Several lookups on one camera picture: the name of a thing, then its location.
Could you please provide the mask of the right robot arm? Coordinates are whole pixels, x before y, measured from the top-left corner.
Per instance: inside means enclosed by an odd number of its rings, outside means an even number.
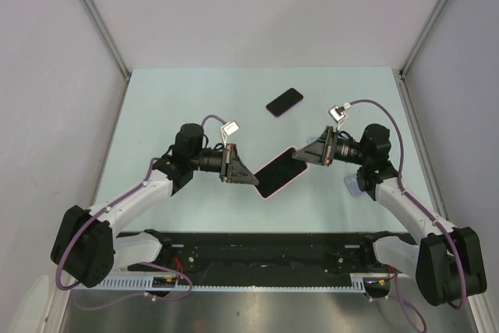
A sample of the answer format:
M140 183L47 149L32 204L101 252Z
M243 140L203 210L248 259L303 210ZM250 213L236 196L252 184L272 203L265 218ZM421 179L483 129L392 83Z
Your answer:
M344 140L329 126L293 157L320 166L336 160L358 165L359 189L388 209L414 239L410 245L388 232L376 234L359 252L366 270L394 267L416 280L432 306L484 293L487 277L479 236L470 227L459 228L419 207L410 192L400 187L400 174L389 160L390 150L390 131L382 125L368 125L359 141Z

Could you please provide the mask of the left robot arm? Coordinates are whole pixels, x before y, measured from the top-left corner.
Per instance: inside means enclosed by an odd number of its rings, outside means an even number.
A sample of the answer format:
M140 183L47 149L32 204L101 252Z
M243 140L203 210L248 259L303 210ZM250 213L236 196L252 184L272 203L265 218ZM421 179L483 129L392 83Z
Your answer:
M156 232L147 230L125 238L119 234L149 208L178 193L196 171L213 172L225 183L258 184L235 144L208 147L205 139L202 125L182 125L174 143L162 156L150 160L145 176L127 191L102 204L75 205L66 211L50 255L57 266L59 290L78 285L92 288L115 269L129 265L148 263L158 271L167 268L172 251Z

